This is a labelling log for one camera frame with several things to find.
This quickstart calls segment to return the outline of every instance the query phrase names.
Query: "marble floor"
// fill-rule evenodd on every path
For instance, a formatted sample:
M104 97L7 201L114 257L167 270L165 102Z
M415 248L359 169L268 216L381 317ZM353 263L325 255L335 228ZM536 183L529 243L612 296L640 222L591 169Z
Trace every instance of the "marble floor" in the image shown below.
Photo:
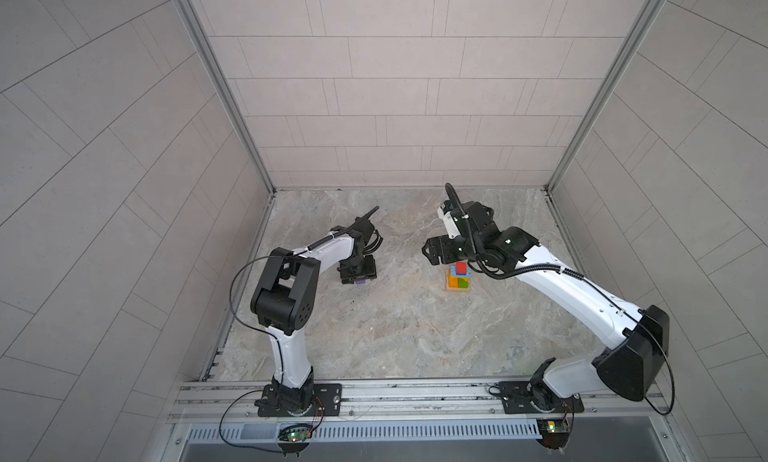
M495 209L502 230L521 227L571 264L540 189L459 189L463 202ZM470 293L447 293L445 265L421 254L445 233L436 208L443 189L286 191L276 201L258 255L311 243L370 208L384 242L374 254L378 279L343 285L320 275L306 344L316 379L431 378L531 374L546 358L586 352L598 340L545 295L516 280L472 278ZM257 324L250 296L264 267L254 265L239 315ZM266 335L233 323L215 380L269 380Z

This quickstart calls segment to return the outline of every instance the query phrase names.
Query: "tiled wall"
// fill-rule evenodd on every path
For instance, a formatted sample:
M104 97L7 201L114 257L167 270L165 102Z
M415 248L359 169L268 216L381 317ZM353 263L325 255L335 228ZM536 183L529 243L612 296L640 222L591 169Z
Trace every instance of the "tiled wall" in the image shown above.
M643 0L193 0L277 187L542 186Z
M0 459L139 460L265 200L170 0L0 0Z
M766 7L669 0L554 191L590 274L671 315L700 461L768 460Z

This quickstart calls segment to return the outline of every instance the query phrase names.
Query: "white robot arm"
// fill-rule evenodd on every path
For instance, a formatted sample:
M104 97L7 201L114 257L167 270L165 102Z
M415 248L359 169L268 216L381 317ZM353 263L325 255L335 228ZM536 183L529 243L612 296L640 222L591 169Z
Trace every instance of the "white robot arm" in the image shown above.
M369 218L378 208L356 218L349 227L332 228L309 246L274 249L256 286L250 309L273 336L272 383L281 403L293 414L302 414L312 403L312 365L306 356L303 327L312 315L318 276L339 263L342 283L376 278L372 253L382 238Z
M466 259L492 279L517 277L560 304L605 344L594 353L545 361L529 385L534 405L549 411L558 403L555 397L605 388L643 400L666 360L667 314L653 305L640 309L600 288L522 229L499 231L490 207L462 204L451 184L446 191L449 200L438 209L438 217L447 234L428 239L422 247L432 265Z

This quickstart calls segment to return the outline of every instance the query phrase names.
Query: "metal profile extrusion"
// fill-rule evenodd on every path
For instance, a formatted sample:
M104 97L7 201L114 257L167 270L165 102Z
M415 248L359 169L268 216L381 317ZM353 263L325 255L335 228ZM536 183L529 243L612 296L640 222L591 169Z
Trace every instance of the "metal profile extrusion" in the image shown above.
M200 25L200 20L198 19L197 13L195 13L194 8L192 7L192 3L190 0L172 1L176 6L179 16L181 16L181 21L187 28L187 32L189 32L192 43L197 49L197 54L200 55L200 59L203 61L206 72L208 75L210 75L211 81L214 83L216 92L220 96L221 102L224 105L224 110L226 111L226 114L229 116L230 121L235 128L237 136L245 146L248 156L256 165L259 176L261 176L261 179L264 181L264 185L266 186L267 191L270 193L270 198L272 198L275 193L274 184L272 184L270 175L264 166L264 161L261 160L261 156L256 150L254 139L251 137L250 131L245 124L243 114L241 114L240 110L237 108L237 104L235 103L232 91L230 90L229 85L226 83L224 73L221 71L221 66L216 60L216 55L214 54L214 50L208 42L208 37L206 37L205 33L203 32L203 27Z
M576 153L581 147L581 144L587 138L594 122L598 120L600 112L602 112L603 107L605 107L605 104L608 102L608 98L614 92L621 76L624 75L624 71L627 70L632 57L640 48L640 44L643 42L643 39L645 39L645 35L648 34L648 29L656 20L656 17L659 15L661 8L666 1L667 0L645 0L643 7L640 9L638 16L630 27L627 37L624 39L624 42L621 43L621 48L619 49L618 54L616 54L608 72L600 83L600 87L598 87L598 90L594 93L592 101L590 102L587 111L584 113L584 117L581 118L581 122L579 122L578 127L576 127L571 142L569 142L568 146L565 148L563 157L552 172L552 177L550 177L549 182L544 186L550 194L552 194L558 184L560 184L566 169L568 169L571 161L576 157Z

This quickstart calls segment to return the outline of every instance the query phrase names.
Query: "black cable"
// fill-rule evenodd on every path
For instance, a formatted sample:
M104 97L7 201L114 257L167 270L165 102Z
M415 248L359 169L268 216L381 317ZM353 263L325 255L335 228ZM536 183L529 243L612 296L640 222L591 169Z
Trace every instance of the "black cable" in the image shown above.
M250 391L250 392L246 392L245 394L243 394L243 395L241 395L240 397L236 398L236 399L235 399L235 402L233 402L232 404L230 404L230 406L229 406L228 408L226 408L226 410L224 411L224 413L221 415L221 419L219 420L219 437L221 437L221 439L224 441L224 443L225 443L226 445L231 445L232 447L239 447L239 448L244 448L244 449L254 449L254 450L260 450L260 451L262 451L262 452L269 452L269 453L271 453L271 454L282 454L282 453L283 453L283 451L282 451L282 450L271 450L271 449L263 449L263 448L261 448L261 447L254 447L253 445L238 445L238 444L233 444L232 442L229 442L227 439L225 439L225 438L224 438L224 434L222 434L222 432L221 432L221 425L224 423L224 416L226 416L226 413L230 411L230 409L232 408L232 406L233 406L233 405L235 405L235 404L237 403L237 401L238 401L238 400L242 399L242 398L243 398L243 397L245 397L246 395L248 395L248 394L253 394L254 392L258 392L259 390L261 390L261 389L252 390L252 391Z

